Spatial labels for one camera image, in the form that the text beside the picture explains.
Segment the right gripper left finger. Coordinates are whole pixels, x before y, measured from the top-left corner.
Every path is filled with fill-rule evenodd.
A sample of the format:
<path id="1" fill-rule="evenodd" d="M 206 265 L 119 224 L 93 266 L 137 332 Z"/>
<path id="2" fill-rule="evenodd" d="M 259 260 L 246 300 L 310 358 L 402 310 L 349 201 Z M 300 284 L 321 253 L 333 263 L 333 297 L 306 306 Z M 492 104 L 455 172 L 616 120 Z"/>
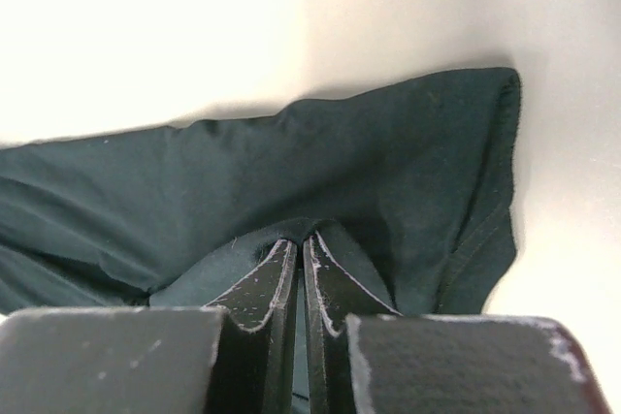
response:
<path id="1" fill-rule="evenodd" d="M 1 325 L 5 413 L 286 413 L 296 246 L 200 307 L 41 307 Z"/>

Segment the black t shirt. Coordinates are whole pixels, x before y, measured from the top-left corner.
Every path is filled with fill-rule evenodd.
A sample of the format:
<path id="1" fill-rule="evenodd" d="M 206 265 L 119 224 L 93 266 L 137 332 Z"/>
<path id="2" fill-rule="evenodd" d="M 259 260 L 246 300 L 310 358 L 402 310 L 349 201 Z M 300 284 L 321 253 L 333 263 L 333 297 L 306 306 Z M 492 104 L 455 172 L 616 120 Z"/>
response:
<path id="1" fill-rule="evenodd" d="M 313 413 L 304 245 L 405 317 L 476 314 L 515 257 L 521 82 L 463 69 L 272 116 L 1 152 L 1 311 L 200 307 L 297 249 L 291 405 Z"/>

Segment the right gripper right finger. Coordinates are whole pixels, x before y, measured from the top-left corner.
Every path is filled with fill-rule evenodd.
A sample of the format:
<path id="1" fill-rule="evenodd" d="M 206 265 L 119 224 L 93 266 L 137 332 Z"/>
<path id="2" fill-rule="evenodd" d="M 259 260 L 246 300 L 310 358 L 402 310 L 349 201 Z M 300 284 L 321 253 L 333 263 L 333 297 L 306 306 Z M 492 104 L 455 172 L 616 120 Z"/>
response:
<path id="1" fill-rule="evenodd" d="M 606 413 L 580 344 L 541 317 L 405 317 L 304 245 L 313 413 Z"/>

